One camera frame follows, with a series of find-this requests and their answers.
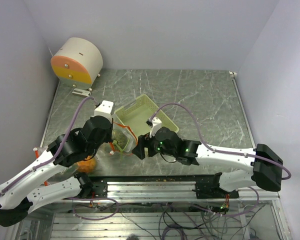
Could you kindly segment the spare clear zip bag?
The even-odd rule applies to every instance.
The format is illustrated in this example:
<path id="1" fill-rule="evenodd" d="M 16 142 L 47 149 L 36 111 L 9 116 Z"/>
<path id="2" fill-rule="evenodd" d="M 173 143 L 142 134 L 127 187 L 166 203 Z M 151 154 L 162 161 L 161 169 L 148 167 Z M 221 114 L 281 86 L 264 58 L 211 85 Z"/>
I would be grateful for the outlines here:
<path id="1" fill-rule="evenodd" d="M 132 149 L 138 144 L 138 139 L 130 126 L 113 122 L 112 142 L 109 143 L 109 154 L 112 156 L 116 153 L 121 156 L 132 156 Z"/>

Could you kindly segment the green netted toy melon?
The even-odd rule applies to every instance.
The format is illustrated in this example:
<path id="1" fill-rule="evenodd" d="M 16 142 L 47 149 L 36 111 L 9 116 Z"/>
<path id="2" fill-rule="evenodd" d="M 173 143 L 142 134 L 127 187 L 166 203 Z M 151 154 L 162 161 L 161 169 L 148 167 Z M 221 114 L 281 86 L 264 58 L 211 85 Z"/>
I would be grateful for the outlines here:
<path id="1" fill-rule="evenodd" d="M 119 143 L 122 142 L 122 145 L 125 144 L 128 145 L 130 139 L 125 135 L 125 133 L 122 130 L 114 129 L 112 131 L 112 140 L 117 140 Z"/>

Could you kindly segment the orange toy pineapple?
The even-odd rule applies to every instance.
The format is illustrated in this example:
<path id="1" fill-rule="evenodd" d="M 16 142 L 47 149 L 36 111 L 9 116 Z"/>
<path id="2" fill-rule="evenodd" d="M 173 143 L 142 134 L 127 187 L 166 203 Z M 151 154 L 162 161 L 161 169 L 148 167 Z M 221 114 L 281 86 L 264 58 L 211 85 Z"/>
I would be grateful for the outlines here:
<path id="1" fill-rule="evenodd" d="M 97 160 L 94 156 L 88 156 L 77 164 L 77 170 L 81 173 L 91 173 L 95 170 L 97 165 Z"/>

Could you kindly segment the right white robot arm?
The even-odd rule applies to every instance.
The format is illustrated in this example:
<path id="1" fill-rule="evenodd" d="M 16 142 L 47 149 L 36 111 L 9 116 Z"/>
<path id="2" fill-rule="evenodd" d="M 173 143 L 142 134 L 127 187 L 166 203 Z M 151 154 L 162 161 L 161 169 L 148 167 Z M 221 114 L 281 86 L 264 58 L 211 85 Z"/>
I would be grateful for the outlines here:
<path id="1" fill-rule="evenodd" d="M 160 154 L 186 166 L 224 165 L 235 169 L 201 177 L 194 189 L 198 199 L 223 198 L 238 189 L 254 186 L 268 192 L 281 190 L 283 161 L 267 145 L 239 149 L 238 154 L 235 151 L 182 139 L 174 131 L 161 127 L 155 134 L 140 135 L 131 152 L 141 160 Z"/>

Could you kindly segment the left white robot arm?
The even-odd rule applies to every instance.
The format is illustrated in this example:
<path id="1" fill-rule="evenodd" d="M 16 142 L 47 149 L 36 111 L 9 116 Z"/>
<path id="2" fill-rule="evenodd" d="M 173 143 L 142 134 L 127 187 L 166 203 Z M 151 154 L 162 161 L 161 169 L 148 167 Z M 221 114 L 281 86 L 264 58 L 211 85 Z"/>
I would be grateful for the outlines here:
<path id="1" fill-rule="evenodd" d="M 93 157 L 99 147 L 112 141 L 113 118 L 93 116 L 50 143 L 31 165 L 0 185 L 0 226 L 10 227 L 38 208 L 57 200 L 88 198 L 94 184 L 86 173 L 48 186 L 42 183 L 77 162 Z"/>

